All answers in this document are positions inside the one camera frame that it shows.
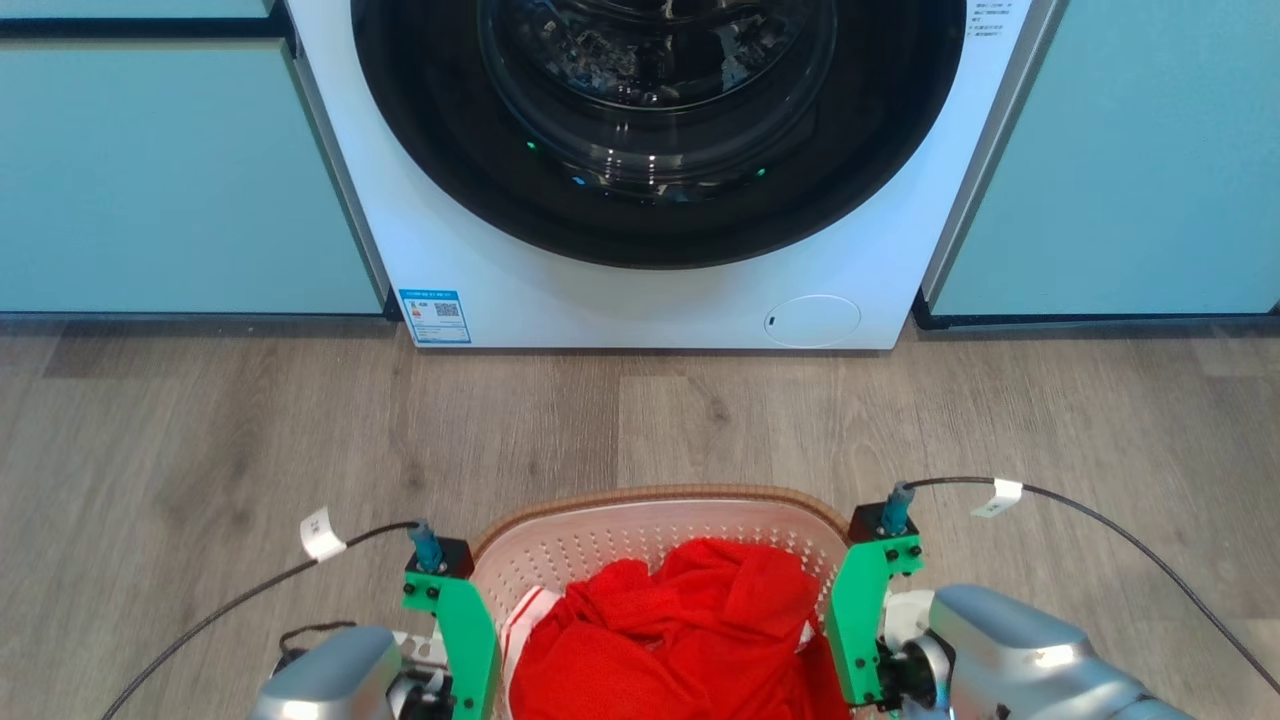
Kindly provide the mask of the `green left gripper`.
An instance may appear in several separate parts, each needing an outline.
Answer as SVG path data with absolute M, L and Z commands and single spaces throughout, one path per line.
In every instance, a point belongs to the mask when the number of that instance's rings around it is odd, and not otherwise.
M 451 720 L 490 720 L 500 655 L 495 623 L 477 587 L 468 579 L 407 571 L 403 594 L 406 609 L 436 620 L 452 675 L 445 702 Z

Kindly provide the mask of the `white front-load washing machine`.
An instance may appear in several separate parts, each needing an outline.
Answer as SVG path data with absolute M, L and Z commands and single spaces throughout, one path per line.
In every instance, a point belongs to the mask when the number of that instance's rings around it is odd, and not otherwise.
M 335 143 L 390 282 L 453 290 L 471 345 L 448 348 L 788 348 L 764 331 L 791 299 L 829 293 L 861 322 L 835 350 L 886 351 L 900 336 L 992 115 L 1030 0 L 1004 35 L 968 38 L 938 124 L 870 200 L 788 247 L 719 266 L 635 269 L 525 243 L 438 187 L 380 113 L 355 46 L 349 0 L 285 0 Z

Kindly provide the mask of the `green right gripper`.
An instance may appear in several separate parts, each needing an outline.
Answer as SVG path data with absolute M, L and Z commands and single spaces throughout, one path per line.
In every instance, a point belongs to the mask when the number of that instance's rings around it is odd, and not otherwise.
M 888 692 L 887 651 L 881 630 L 884 600 L 895 577 L 923 568 L 918 534 L 874 537 L 851 544 L 835 577 L 826 611 L 826 637 L 847 705 L 892 708 Z

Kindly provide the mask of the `teal cabinet door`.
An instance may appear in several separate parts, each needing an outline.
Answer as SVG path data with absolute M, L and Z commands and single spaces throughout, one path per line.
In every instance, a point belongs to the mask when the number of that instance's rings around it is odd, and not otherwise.
M 383 304 L 285 40 L 0 41 L 0 313 Z
M 1030 0 L 922 328 L 1280 309 L 1280 0 Z

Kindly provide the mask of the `white perforated laundry basket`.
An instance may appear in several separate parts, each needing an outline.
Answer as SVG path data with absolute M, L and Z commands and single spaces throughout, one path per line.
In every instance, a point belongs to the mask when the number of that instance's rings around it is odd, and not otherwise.
M 755 486 L 667 486 L 616 491 L 525 510 L 480 541 L 474 584 L 498 630 L 535 585 L 563 592 L 604 566 L 635 559 L 657 570 L 676 547 L 698 538 L 763 544 L 797 557 L 820 583 L 826 605 L 847 552 L 841 516 L 808 495 Z M 512 720 L 498 680 L 492 720 Z

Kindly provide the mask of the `narrow teal cabinet panel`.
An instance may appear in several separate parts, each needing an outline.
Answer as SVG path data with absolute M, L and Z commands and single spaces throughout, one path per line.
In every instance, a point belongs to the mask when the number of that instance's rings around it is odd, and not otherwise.
M 265 18 L 275 3 L 276 0 L 0 0 L 0 20 Z

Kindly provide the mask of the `white red-striped cloth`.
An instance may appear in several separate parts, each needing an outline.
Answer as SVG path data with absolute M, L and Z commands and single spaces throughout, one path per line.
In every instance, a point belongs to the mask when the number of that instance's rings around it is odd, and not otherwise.
M 515 670 L 532 630 L 561 601 L 562 594 L 541 585 L 526 592 L 499 629 L 502 689 L 509 694 Z

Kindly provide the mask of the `round white filter cover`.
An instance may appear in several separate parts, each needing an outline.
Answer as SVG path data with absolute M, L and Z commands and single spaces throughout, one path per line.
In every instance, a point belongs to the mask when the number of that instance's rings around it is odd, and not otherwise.
M 861 311 L 847 299 L 815 293 L 791 299 L 772 307 L 764 331 L 777 345 L 788 348 L 827 348 L 851 337 Z

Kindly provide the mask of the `blue energy label sticker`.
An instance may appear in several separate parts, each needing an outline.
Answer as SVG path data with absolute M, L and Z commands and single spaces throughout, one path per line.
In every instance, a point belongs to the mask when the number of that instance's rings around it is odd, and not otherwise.
M 411 340 L 417 347 L 471 345 L 460 295 L 453 290 L 398 290 Z

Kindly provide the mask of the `red mesh garment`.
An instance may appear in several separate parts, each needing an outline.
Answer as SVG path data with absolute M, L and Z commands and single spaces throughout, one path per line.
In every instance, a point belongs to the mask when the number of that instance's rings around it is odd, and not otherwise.
M 698 538 L 561 594 L 520 656 L 512 720 L 850 720 L 820 583 L 791 553 Z

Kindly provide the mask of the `black round washer door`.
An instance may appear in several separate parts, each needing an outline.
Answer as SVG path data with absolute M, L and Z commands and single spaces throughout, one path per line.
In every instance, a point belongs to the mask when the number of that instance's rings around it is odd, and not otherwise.
M 375 102 L 497 229 L 719 266 L 865 205 L 957 82 L 966 0 L 349 0 Z

